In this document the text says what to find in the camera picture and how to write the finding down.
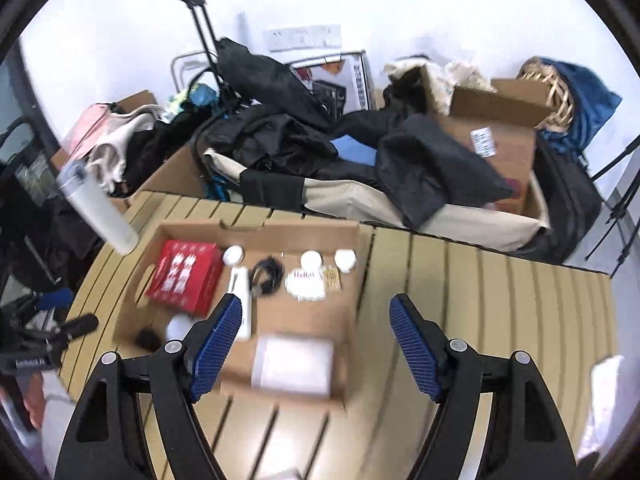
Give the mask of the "person's left hand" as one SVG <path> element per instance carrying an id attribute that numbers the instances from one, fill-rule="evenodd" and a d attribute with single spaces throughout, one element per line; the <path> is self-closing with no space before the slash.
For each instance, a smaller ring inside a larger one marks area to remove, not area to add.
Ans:
<path id="1" fill-rule="evenodd" d="M 44 411 L 46 410 L 46 399 L 43 393 L 43 377 L 41 373 L 33 374 L 29 378 L 26 390 L 23 392 L 23 403 L 29 414 L 32 426 L 37 430 L 42 427 Z"/>

